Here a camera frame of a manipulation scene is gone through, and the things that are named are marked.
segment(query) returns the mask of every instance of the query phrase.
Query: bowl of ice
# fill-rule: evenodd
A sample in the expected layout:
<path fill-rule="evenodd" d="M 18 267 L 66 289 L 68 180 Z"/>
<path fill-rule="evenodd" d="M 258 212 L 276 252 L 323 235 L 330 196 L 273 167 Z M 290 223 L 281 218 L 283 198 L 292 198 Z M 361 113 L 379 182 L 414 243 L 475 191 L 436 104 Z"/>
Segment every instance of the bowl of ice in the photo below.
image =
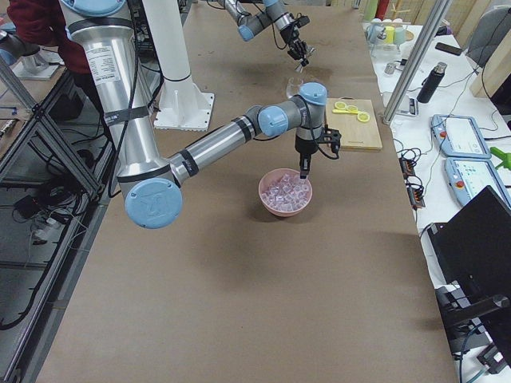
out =
<path fill-rule="evenodd" d="M 275 169 L 261 178 L 259 197 L 272 214 L 291 217 L 300 213 L 311 202 L 311 181 L 300 179 L 300 173 L 296 170 Z"/>

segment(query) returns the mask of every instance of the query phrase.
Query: green object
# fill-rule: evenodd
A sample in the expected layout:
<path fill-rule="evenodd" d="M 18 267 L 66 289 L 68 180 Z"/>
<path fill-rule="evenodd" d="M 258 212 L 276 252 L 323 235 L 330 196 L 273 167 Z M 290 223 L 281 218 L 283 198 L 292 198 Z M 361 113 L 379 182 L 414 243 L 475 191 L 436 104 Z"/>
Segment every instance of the green object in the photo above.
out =
<path fill-rule="evenodd" d="M 502 160 L 502 162 L 495 167 L 496 169 L 504 167 L 511 170 L 511 153 L 504 153 L 502 150 L 495 148 L 494 146 L 489 149 L 489 152 Z"/>
<path fill-rule="evenodd" d="M 378 0 L 369 0 L 366 4 L 366 12 L 364 13 L 364 21 L 370 22 L 376 16 L 376 10 L 378 9 Z"/>

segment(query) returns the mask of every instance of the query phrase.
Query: clear glass cup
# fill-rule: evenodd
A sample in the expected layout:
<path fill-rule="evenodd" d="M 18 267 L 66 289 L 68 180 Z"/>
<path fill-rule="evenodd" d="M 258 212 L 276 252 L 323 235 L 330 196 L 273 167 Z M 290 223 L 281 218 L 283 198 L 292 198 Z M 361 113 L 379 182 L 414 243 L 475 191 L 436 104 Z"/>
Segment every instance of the clear glass cup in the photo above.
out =
<path fill-rule="evenodd" d="M 300 91 L 300 87 L 303 85 L 303 79 L 299 77 L 290 77 L 287 82 L 286 87 L 286 96 L 287 98 L 293 97 L 295 94 L 298 94 Z"/>

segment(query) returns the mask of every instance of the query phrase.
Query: wooden cutting board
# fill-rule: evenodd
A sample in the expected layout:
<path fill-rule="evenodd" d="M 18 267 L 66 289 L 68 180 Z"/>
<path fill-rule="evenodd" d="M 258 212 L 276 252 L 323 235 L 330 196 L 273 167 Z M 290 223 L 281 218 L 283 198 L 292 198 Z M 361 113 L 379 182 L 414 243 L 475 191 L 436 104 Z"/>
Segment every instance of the wooden cutting board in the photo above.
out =
<path fill-rule="evenodd" d="M 334 114 L 332 110 L 336 101 L 344 101 L 348 105 L 357 106 L 360 111 L 368 112 L 370 120 L 360 122 L 357 120 L 356 114 Z M 328 127 L 341 132 L 341 148 L 372 150 L 382 148 L 382 139 L 376 124 L 373 104 L 370 100 L 329 98 L 326 112 Z"/>

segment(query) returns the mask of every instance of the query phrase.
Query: chair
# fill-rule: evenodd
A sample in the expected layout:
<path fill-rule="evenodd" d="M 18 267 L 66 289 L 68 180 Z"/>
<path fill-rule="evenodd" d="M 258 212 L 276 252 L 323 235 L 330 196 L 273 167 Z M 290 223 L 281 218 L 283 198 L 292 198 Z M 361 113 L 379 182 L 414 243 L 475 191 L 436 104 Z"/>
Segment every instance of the chair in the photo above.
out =
<path fill-rule="evenodd" d="M 511 6 L 499 6 L 486 12 L 473 32 L 466 55 L 479 66 L 485 66 L 510 29 Z"/>

